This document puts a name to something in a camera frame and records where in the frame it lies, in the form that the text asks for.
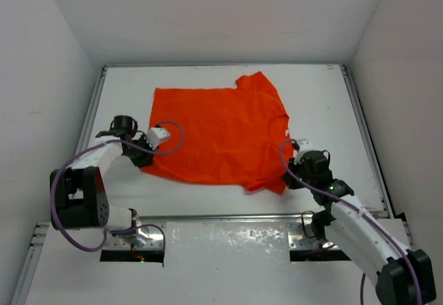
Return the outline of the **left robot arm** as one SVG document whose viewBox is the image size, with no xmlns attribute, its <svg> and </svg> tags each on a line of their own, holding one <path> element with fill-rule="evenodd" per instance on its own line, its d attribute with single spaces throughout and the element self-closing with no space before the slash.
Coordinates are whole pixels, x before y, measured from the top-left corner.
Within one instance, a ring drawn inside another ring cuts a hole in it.
<svg viewBox="0 0 443 305">
<path fill-rule="evenodd" d="M 102 228 L 126 230 L 134 225 L 134 211 L 112 206 L 107 198 L 103 176 L 111 164 L 125 156 L 138 168 L 151 165 L 154 152 L 169 138 L 168 131 L 153 127 L 142 133 L 138 123 L 127 115 L 116 116 L 106 131 L 100 131 L 92 142 L 92 148 L 69 162 L 56 178 L 50 177 L 55 190 L 51 219 L 56 230 Z"/>
</svg>

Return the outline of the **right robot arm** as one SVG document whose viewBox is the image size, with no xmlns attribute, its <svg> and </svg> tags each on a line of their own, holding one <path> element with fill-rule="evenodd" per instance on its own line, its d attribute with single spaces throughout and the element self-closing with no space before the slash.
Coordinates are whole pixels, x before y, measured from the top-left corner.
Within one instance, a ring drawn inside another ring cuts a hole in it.
<svg viewBox="0 0 443 305">
<path fill-rule="evenodd" d="M 319 241 L 333 243 L 361 269 L 381 304 L 428 304 L 437 298 L 431 258 L 394 238 L 361 204 L 350 186 L 332 176 L 324 151 L 298 150 L 282 158 L 291 190 L 308 189 L 322 207 L 311 218 Z"/>
</svg>

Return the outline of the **orange t shirt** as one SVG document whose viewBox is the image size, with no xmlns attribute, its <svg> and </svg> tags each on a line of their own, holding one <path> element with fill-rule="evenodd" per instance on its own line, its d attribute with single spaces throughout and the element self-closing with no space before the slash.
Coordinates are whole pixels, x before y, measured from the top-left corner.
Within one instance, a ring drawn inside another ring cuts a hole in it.
<svg viewBox="0 0 443 305">
<path fill-rule="evenodd" d="M 150 126 L 165 122 L 171 138 L 143 172 L 198 185 L 240 185 L 281 195 L 283 156 L 293 156 L 289 115 L 262 73 L 243 75 L 235 88 L 157 88 Z"/>
</svg>

